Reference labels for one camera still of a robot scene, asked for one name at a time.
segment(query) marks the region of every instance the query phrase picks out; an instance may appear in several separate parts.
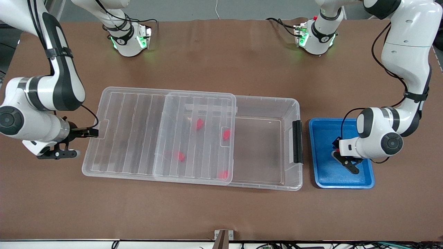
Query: brown tabletop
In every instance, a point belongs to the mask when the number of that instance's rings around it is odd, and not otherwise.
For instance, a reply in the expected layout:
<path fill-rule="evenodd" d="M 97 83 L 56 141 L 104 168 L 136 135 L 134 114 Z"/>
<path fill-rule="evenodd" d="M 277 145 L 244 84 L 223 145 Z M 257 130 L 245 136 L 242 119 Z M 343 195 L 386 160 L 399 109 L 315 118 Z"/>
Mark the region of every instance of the brown tabletop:
<path fill-rule="evenodd" d="M 420 127 L 405 138 L 400 154 L 374 165 L 375 187 L 328 190 L 313 181 L 309 119 L 343 117 L 352 108 L 393 105 L 402 97 L 402 85 L 371 57 L 385 25 L 343 21 L 335 45 L 319 57 L 296 48 L 293 37 L 268 21 L 161 23 L 151 50 L 125 58 L 101 24 L 64 23 L 85 105 L 93 111 L 107 86 L 298 100 L 303 187 L 292 192 L 87 177 L 83 156 L 37 160 L 21 141 L 0 136 L 0 238 L 206 239 L 215 229 L 233 229 L 241 240 L 441 240 L 443 74 L 432 52 L 431 93 Z M 47 73 L 37 38 L 23 34 L 7 80 Z M 93 123 L 83 109 L 59 115 L 79 126 Z M 70 148 L 84 154 L 87 144 L 76 139 Z"/>

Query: clear plastic bin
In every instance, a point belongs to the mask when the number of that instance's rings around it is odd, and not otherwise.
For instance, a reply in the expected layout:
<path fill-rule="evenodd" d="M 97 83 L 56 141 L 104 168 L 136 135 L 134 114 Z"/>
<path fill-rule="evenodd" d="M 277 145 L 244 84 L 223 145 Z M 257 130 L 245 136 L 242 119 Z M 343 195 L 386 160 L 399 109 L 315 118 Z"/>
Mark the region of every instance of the clear plastic bin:
<path fill-rule="evenodd" d="M 228 185 L 233 172 L 235 105 L 229 93 L 168 94 L 155 150 L 155 178 Z"/>
<path fill-rule="evenodd" d="M 295 99 L 235 96 L 234 174 L 229 186 L 296 191 L 303 184 Z"/>

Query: transparent storage box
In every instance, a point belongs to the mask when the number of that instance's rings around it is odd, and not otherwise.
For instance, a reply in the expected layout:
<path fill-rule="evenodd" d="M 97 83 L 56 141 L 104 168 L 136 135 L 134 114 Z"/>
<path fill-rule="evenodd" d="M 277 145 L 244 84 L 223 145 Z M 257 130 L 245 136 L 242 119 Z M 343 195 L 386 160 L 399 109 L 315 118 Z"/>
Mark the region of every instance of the transparent storage box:
<path fill-rule="evenodd" d="M 292 191 L 302 186 L 294 99 L 108 87 L 97 116 L 100 135 L 89 140 L 82 166 L 87 176 Z"/>

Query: red object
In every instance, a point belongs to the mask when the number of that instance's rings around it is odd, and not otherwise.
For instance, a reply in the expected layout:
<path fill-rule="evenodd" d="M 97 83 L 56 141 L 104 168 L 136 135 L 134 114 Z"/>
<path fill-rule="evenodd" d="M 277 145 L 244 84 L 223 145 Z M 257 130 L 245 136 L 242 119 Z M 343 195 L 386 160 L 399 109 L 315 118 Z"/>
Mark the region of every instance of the red object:
<path fill-rule="evenodd" d="M 182 152 L 179 152 L 179 154 L 177 155 L 178 159 L 180 162 L 184 162 L 186 157 L 185 154 L 183 154 Z"/>
<path fill-rule="evenodd" d="M 205 122 L 201 118 L 197 120 L 197 130 L 200 130 L 205 125 Z"/>
<path fill-rule="evenodd" d="M 228 178 L 228 174 L 229 174 L 229 171 L 227 171 L 227 170 L 221 171 L 218 173 L 218 178 L 226 179 L 226 178 Z"/>
<path fill-rule="evenodd" d="M 231 137 L 231 129 L 227 129 L 223 132 L 223 140 L 226 141 Z"/>

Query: plastic container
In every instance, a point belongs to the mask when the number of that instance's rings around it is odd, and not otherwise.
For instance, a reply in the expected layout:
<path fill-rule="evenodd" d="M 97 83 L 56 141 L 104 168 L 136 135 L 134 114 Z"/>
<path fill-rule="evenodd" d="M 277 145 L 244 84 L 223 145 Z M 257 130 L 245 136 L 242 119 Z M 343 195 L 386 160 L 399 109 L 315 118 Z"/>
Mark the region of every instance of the plastic container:
<path fill-rule="evenodd" d="M 234 175 L 229 186 L 299 190 L 303 155 L 298 102 L 290 98 L 236 98 Z"/>
<path fill-rule="evenodd" d="M 108 87 L 97 116 L 100 136 L 89 140 L 82 166 L 87 176 L 292 191 L 302 186 L 294 99 Z"/>
<path fill-rule="evenodd" d="M 363 160 L 352 174 L 331 156 L 332 142 L 340 136 L 342 118 L 313 118 L 309 121 L 315 182 L 320 188 L 368 189 L 374 187 L 371 161 Z M 347 118 L 343 125 L 345 139 L 357 137 L 357 119 Z"/>
<path fill-rule="evenodd" d="M 235 106 L 236 98 L 229 93 L 166 95 L 155 150 L 155 178 L 228 185 L 233 172 Z"/>

